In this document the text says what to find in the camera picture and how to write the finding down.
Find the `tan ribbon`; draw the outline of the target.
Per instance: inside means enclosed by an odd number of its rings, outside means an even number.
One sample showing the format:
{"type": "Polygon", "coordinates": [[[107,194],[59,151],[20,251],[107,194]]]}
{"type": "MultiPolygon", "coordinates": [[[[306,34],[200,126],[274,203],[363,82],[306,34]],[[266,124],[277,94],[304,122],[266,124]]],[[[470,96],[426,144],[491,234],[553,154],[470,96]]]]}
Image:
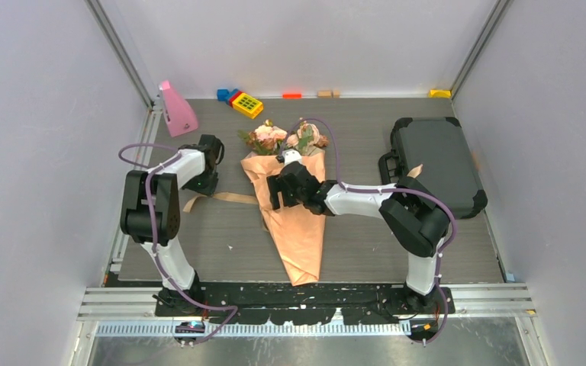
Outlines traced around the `tan ribbon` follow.
{"type": "Polygon", "coordinates": [[[185,206],[183,207],[183,211],[185,213],[190,213],[192,208],[199,198],[211,198],[217,201],[226,201],[232,203],[239,203],[239,204],[248,204],[248,205],[258,205],[259,202],[256,197],[246,195],[246,194],[236,194],[230,192],[221,192],[214,194],[212,196],[205,196],[203,194],[196,194],[190,200],[187,201],[185,206]]]}

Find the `pink and brown rose stem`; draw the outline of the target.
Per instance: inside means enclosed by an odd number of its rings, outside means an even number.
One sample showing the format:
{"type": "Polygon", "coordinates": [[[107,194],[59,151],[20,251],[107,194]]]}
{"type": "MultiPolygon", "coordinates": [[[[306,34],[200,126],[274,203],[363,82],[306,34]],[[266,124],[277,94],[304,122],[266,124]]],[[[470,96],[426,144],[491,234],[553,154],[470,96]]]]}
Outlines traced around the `pink and brown rose stem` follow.
{"type": "Polygon", "coordinates": [[[295,149],[303,156],[311,156],[318,149],[324,149],[330,145],[330,140],[323,135],[317,126],[306,120],[300,122],[297,130],[291,133],[286,141],[286,147],[295,149]]]}

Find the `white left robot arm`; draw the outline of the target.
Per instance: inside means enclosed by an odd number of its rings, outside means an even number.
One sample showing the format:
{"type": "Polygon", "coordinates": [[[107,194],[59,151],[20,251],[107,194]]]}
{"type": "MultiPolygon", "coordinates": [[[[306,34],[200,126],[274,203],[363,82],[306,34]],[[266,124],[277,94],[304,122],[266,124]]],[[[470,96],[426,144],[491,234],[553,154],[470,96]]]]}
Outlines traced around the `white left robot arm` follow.
{"type": "Polygon", "coordinates": [[[204,196],[215,193],[217,165],[224,144],[216,136],[201,135],[198,143],[167,147],[174,153],[165,162],[127,173],[121,205],[120,227],[151,256],[174,305],[186,316],[197,314],[204,300],[198,274],[188,263],[178,238],[181,225],[179,192],[204,196]]]}

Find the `peach wrapping paper sheet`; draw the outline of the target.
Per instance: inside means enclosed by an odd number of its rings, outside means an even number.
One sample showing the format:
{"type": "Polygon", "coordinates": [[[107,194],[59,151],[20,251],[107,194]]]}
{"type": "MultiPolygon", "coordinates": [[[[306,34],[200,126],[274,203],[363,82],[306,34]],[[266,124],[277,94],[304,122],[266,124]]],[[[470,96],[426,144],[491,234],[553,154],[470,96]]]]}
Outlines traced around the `peach wrapping paper sheet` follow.
{"type": "Polygon", "coordinates": [[[267,178],[282,170],[275,156],[250,156],[240,164],[254,187],[262,218],[291,285],[319,281],[326,217],[314,215],[300,204],[272,208],[267,178]]]}

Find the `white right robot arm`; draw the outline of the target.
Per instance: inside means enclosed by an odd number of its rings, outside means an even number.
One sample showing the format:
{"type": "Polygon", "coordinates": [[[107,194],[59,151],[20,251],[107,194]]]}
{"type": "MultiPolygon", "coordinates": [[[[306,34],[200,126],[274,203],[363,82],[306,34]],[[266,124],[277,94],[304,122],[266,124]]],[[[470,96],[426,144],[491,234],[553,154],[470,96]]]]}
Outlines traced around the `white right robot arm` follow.
{"type": "Polygon", "coordinates": [[[384,220],[407,251],[405,303],[415,313],[424,313],[436,301],[440,248],[454,216],[418,181],[422,170],[422,165],[412,168],[395,184],[361,186],[319,181],[305,165],[292,162],[279,174],[270,175],[267,185],[275,210],[300,204],[315,215],[384,220]]]}

